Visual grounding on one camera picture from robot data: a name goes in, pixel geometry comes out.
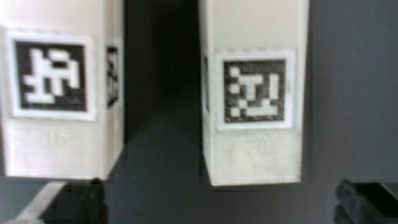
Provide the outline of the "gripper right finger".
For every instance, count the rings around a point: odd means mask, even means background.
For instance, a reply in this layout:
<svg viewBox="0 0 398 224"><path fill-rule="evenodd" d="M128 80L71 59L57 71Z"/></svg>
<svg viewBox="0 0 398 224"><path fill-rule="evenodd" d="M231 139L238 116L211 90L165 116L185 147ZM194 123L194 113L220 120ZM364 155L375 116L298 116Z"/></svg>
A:
<svg viewBox="0 0 398 224"><path fill-rule="evenodd" d="M398 183L343 179L336 199L334 224L398 224Z"/></svg>

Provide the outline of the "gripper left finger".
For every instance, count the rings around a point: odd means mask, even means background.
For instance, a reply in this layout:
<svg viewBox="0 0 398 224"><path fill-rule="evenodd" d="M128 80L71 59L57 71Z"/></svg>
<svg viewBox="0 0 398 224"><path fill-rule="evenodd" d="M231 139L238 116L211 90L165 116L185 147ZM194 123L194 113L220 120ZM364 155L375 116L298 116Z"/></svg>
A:
<svg viewBox="0 0 398 224"><path fill-rule="evenodd" d="M50 182L11 224L108 224L103 181Z"/></svg>

